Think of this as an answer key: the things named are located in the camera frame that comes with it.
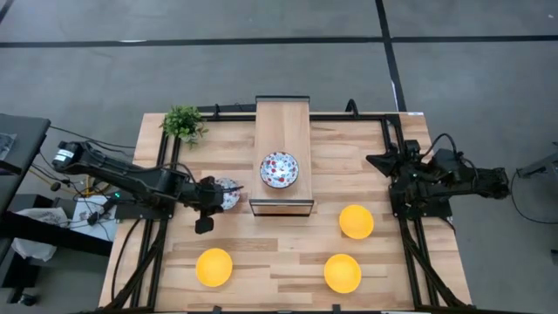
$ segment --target black floor stripe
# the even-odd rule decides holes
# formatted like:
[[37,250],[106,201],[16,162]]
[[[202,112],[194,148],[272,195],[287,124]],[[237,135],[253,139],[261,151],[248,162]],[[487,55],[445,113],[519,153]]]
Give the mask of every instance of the black floor stripe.
[[378,9],[380,27],[382,28],[387,66],[390,70],[393,93],[395,94],[395,105],[398,111],[406,112],[407,105],[405,103],[405,97],[403,96],[403,87],[401,86],[401,78],[399,77],[398,64],[395,60],[395,52],[391,44],[390,28],[387,23],[387,16],[385,15],[384,2],[382,0],[376,0],[376,8]]
[[515,43],[558,41],[558,35],[394,37],[393,43]]
[[2,9],[0,10],[0,24],[2,23],[3,19],[6,17],[6,14],[8,14],[8,10],[10,10],[10,7],[12,4],[14,4],[14,1],[16,0],[7,0],[6,3],[3,4]]
[[368,44],[382,43],[380,37],[304,37],[304,38],[219,38],[161,39],[129,41],[70,41],[0,43],[0,48],[92,48],[92,47],[161,47],[244,44]]

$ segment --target bowl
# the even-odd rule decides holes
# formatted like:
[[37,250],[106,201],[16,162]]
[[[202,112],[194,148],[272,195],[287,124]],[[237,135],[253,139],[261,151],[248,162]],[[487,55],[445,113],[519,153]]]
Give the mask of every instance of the bowl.
[[233,272],[233,260],[223,249],[208,249],[203,252],[195,264],[195,275],[201,284],[218,287],[230,278]]
[[271,153],[260,165],[260,176],[265,184],[272,188],[286,188],[298,177],[298,162],[291,154]]
[[346,254],[336,254],[323,268],[325,282],[337,293],[350,293],[360,284],[362,272],[357,261]]
[[374,229],[374,218],[363,206],[349,205],[341,211],[339,225],[349,238],[364,239]]
[[[237,188],[240,186],[236,181],[229,178],[219,178],[215,180],[215,183],[219,184],[224,189]],[[223,210],[229,210],[236,205],[236,203],[240,198],[241,198],[240,190],[226,192],[223,194],[223,203],[221,204],[221,207],[223,208]]]

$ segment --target floral plate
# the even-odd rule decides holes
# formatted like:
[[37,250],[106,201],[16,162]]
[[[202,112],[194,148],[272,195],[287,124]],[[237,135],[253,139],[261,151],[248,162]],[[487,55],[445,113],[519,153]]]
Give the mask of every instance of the floral plate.
[[[231,180],[229,178],[217,179],[215,180],[215,183],[219,184],[225,189],[238,187],[238,183],[236,183],[236,181]],[[223,194],[223,203],[221,204],[221,207],[223,208],[223,210],[229,210],[236,205],[236,203],[240,198],[241,198],[240,190],[236,190],[233,192],[226,192]]]
[[286,188],[298,177],[298,163],[291,154],[271,153],[260,165],[260,176],[265,184],[272,188]]

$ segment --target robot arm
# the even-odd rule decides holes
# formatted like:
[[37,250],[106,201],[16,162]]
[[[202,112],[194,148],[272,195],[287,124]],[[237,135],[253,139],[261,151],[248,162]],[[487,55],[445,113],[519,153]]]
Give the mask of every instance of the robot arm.
[[389,193],[393,212],[413,219],[418,216],[451,216],[447,203],[454,195],[480,195],[502,199],[509,195],[504,168],[476,168],[463,153],[440,149],[428,163],[416,140],[406,140],[401,152],[392,147],[368,160],[393,183]]
[[169,168],[143,168],[107,156],[94,149],[89,142],[60,142],[52,165],[61,174],[88,174],[130,193],[142,206],[153,208],[180,202],[199,211],[196,232],[213,229],[209,216],[222,212],[222,186],[214,177],[194,182],[192,175]]

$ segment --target white bag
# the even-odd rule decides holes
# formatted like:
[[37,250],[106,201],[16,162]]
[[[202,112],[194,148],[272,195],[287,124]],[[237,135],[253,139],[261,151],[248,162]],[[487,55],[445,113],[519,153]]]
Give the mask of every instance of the white bag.
[[[68,217],[62,208],[29,208],[16,212],[15,214],[24,215],[40,222],[65,227],[68,224]],[[15,238],[11,243],[14,249],[22,258],[33,257],[48,261],[56,252],[56,247],[50,244],[34,242]]]

